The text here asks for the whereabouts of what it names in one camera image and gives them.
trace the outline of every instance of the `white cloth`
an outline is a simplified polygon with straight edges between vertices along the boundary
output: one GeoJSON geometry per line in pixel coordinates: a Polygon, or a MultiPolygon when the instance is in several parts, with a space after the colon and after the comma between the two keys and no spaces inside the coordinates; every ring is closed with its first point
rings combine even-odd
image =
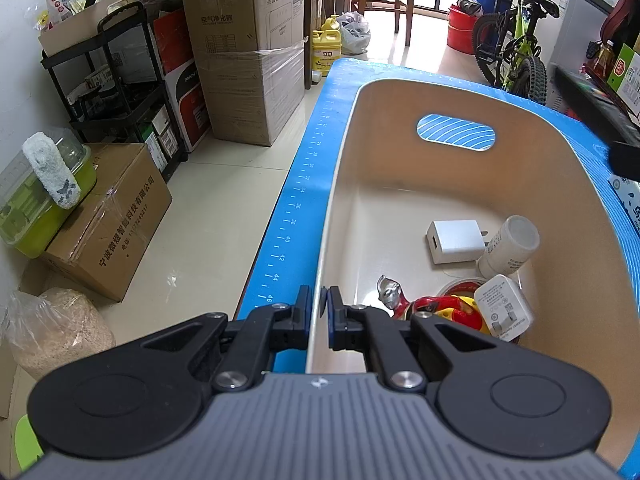
{"type": "Polygon", "coordinates": [[[37,132],[24,141],[22,152],[56,204],[72,209],[80,202],[80,186],[53,140],[37,132]]]}

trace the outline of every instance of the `beige plastic basket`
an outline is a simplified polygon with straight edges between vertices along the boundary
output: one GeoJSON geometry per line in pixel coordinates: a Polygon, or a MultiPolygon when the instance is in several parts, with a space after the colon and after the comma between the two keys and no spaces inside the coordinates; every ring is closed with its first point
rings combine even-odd
{"type": "Polygon", "coordinates": [[[307,372],[364,371],[355,352],[328,349],[321,286],[345,303],[376,304],[381,274],[409,300],[477,276],[474,264],[432,263],[433,220],[476,219],[492,236],[507,216],[529,218],[541,245],[515,276],[535,321],[521,344],[595,375],[613,414],[598,453],[618,467],[640,428],[638,314],[609,216],[564,137],[528,110],[465,90],[408,80],[357,95],[338,157],[322,235],[307,372]],[[422,140],[426,114],[487,124],[483,152],[422,140]]]}

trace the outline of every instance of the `white power adapter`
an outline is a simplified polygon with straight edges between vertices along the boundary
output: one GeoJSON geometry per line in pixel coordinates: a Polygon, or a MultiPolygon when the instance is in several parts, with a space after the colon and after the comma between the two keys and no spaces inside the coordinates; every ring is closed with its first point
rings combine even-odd
{"type": "Polygon", "coordinates": [[[533,314],[522,291],[511,278],[492,277],[474,292],[474,300],[492,336],[511,341],[533,322],[533,314]]]}
{"type": "Polygon", "coordinates": [[[475,220],[437,220],[427,229],[427,243],[434,264],[477,260],[484,240],[475,220]]]}

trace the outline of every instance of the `tiled floor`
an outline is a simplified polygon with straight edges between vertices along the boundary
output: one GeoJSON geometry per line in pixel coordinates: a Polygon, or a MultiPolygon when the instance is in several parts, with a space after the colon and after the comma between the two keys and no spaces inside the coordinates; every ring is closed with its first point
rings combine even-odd
{"type": "MultiPolygon", "coordinates": [[[[390,12],[367,15],[369,51],[359,56],[484,83],[472,56],[446,46],[447,22],[414,16],[410,48],[404,47],[404,18],[393,34],[390,12]]],[[[109,304],[90,294],[118,343],[212,310],[232,316],[262,234],[302,139],[322,83],[313,86],[271,148],[212,137],[181,164],[169,188],[174,201],[138,267],[125,299],[109,304]]],[[[48,285],[67,283],[50,276],[48,285]]],[[[33,380],[19,371],[11,417],[0,422],[0,471],[9,469],[6,444],[25,411],[33,380]]]]}

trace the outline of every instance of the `bicycle wheel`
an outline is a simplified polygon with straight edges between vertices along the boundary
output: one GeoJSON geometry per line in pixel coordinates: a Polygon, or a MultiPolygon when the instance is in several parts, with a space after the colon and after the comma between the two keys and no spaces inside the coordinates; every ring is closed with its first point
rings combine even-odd
{"type": "Polygon", "coordinates": [[[500,88],[502,78],[496,73],[500,52],[496,52],[500,38],[500,25],[503,17],[500,14],[485,14],[478,18],[472,33],[474,54],[480,72],[491,86],[500,88]]]}
{"type": "Polygon", "coordinates": [[[546,105],[546,68],[539,57],[527,56],[522,60],[511,93],[546,105]]]}

